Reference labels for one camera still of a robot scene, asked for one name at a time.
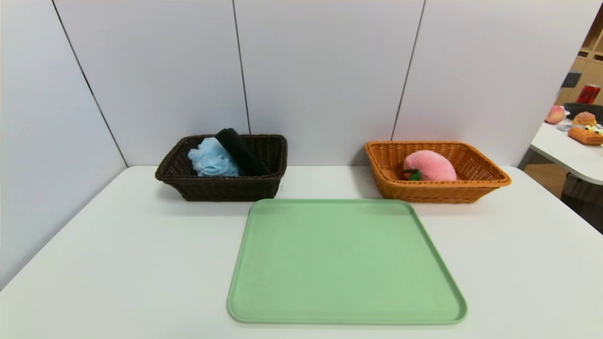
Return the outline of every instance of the plastic tray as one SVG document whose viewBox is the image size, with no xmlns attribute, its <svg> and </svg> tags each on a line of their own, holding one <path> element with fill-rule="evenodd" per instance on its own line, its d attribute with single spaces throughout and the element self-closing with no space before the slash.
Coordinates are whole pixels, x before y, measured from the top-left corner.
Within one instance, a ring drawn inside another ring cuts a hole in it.
<svg viewBox="0 0 603 339">
<path fill-rule="evenodd" d="M 467 305 L 399 200 L 261 200 L 228 297 L 244 323 L 451 324 Z"/>
</svg>

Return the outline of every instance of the white table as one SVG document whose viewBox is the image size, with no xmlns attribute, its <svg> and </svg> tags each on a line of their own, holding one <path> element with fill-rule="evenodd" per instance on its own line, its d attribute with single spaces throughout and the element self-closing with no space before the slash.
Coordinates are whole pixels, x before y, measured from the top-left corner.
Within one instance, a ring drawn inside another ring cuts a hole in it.
<svg viewBox="0 0 603 339">
<path fill-rule="evenodd" d="M 413 204 L 463 292 L 453 326 L 244 325 L 226 311 L 251 203 L 124 171 L 0 292 L 2 339 L 603 338 L 603 236 L 516 168 L 473 204 Z M 378 198 L 365 167 L 289 167 L 279 198 Z"/>
<path fill-rule="evenodd" d="M 585 146 L 557 126 L 543 123 L 531 148 L 580 179 L 603 185 L 603 146 Z"/>
</svg>

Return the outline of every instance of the can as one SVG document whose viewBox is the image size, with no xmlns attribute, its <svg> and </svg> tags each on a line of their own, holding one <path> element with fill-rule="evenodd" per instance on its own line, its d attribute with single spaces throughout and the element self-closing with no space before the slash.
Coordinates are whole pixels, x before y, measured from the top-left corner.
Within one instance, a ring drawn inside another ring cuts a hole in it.
<svg viewBox="0 0 603 339">
<path fill-rule="evenodd" d="M 586 84 L 576 99 L 577 103 L 592 105 L 601 91 L 601 86 L 595 84 Z"/>
</svg>

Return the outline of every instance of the pink stuffed peach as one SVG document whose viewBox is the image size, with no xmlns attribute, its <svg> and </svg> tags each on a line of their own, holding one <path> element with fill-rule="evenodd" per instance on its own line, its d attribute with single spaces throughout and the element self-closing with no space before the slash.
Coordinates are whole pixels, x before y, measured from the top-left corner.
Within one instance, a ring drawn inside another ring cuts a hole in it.
<svg viewBox="0 0 603 339">
<path fill-rule="evenodd" d="M 565 119 L 565 109 L 562 106 L 553 106 L 546 116 L 545 121 L 552 125 L 557 125 Z"/>
<path fill-rule="evenodd" d="M 429 150 L 416 151 L 404 159 L 404 176 L 407 179 L 416 180 L 411 176 L 413 173 L 409 170 L 419 170 L 419 180 L 424 181 L 454 181 L 456 180 L 456 171 L 454 167 L 442 155 Z"/>
</svg>

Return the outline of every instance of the basket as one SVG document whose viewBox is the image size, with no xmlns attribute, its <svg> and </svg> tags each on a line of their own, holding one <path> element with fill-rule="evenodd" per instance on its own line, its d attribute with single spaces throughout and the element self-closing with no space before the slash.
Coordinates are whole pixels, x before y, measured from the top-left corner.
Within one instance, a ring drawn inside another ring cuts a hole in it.
<svg viewBox="0 0 603 339">
<path fill-rule="evenodd" d="M 270 173 L 261 177 L 200 177 L 192 168 L 188 152 L 204 138 L 180 140 L 161 161 L 155 178 L 173 186 L 188 201 L 258 201 L 274 198 L 287 167 L 287 140 L 282 135 L 241 135 Z"/>
<path fill-rule="evenodd" d="M 511 178 L 471 145 L 456 141 L 371 141 L 365 146 L 379 192 L 385 198 L 416 203 L 473 203 Z M 457 181 L 401 180 L 404 159 L 432 150 L 448 159 Z"/>
<path fill-rule="evenodd" d="M 569 112 L 569 115 L 566 117 L 567 119 L 573 120 L 579 113 L 590 112 L 595 116 L 595 119 L 599 124 L 603 124 L 603 106 L 567 103 L 563 104 L 563 107 Z"/>
</svg>

